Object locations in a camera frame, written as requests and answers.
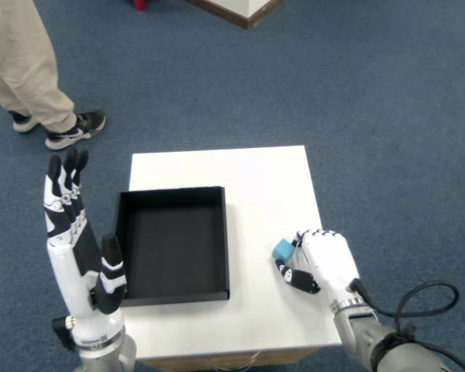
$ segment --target black cable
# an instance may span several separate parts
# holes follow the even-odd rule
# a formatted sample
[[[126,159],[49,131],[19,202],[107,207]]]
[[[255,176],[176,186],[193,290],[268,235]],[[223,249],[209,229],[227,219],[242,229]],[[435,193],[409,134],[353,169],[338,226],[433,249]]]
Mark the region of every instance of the black cable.
[[[437,287],[437,286],[449,288],[453,292],[454,298],[448,305],[443,306],[441,308],[435,308],[433,310],[428,310],[426,312],[403,312],[408,302],[414,296],[416,296],[420,291],[423,291],[426,288]],[[425,347],[428,350],[434,351],[436,353],[441,353],[442,355],[444,355],[445,357],[448,357],[449,359],[451,359],[453,362],[455,362],[456,364],[458,364],[460,367],[462,367],[465,370],[465,362],[463,362],[458,356],[455,356],[453,353],[449,352],[448,350],[443,349],[442,347],[415,340],[415,337],[413,336],[415,327],[413,325],[410,325],[410,326],[408,325],[407,327],[405,327],[405,329],[402,329],[401,323],[400,323],[401,318],[411,318],[411,317],[415,318],[415,317],[422,317],[422,316],[438,315],[438,314],[443,314],[449,311],[451,308],[453,308],[456,305],[456,303],[460,299],[460,291],[458,291],[458,288],[455,285],[447,281],[426,281],[425,283],[420,284],[417,287],[413,288],[405,296],[403,296],[400,303],[398,304],[396,312],[386,312],[385,310],[382,310],[379,307],[377,307],[372,301],[372,298],[370,298],[367,290],[363,286],[363,282],[361,281],[361,279],[359,278],[353,279],[352,282],[350,283],[350,289],[352,291],[356,291],[360,296],[362,296],[363,300],[379,314],[388,316],[390,318],[394,318],[394,327],[396,329],[397,335],[405,336],[409,338],[410,342],[417,343]]]

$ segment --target cardboard box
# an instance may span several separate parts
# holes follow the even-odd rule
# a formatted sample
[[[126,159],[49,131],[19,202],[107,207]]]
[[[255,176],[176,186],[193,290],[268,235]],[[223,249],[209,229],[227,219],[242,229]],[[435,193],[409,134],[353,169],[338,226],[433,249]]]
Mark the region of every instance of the cardboard box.
[[[221,187],[119,195],[122,306],[229,299],[226,200]]]

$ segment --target small blue block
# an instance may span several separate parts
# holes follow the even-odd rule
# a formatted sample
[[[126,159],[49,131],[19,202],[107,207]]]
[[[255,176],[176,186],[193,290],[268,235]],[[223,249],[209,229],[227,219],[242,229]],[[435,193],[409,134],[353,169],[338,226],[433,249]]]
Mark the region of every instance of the small blue block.
[[[288,262],[295,248],[286,240],[282,239],[272,251],[272,257],[275,260],[283,260],[284,262]]]

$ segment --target black sneaker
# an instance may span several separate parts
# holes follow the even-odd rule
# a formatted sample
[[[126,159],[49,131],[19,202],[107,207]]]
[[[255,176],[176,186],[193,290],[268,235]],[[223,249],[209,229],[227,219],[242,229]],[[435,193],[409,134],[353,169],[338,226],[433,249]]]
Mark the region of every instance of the black sneaker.
[[[105,126],[105,115],[101,111],[77,114],[76,125],[63,133],[46,131],[45,144],[50,150],[61,150],[77,141],[92,138]]]
[[[29,133],[39,124],[32,116],[24,116],[14,111],[9,111],[9,114],[14,118],[12,126],[16,132]]]

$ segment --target white tabletop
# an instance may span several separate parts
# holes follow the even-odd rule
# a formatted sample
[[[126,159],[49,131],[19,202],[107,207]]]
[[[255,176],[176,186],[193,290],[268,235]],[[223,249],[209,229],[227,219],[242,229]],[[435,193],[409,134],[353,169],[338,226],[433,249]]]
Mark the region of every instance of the white tabletop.
[[[280,239],[321,227],[305,148],[133,155],[130,191],[199,186],[226,189],[231,298],[123,308],[136,357],[340,344],[327,299],[285,284],[271,257]]]

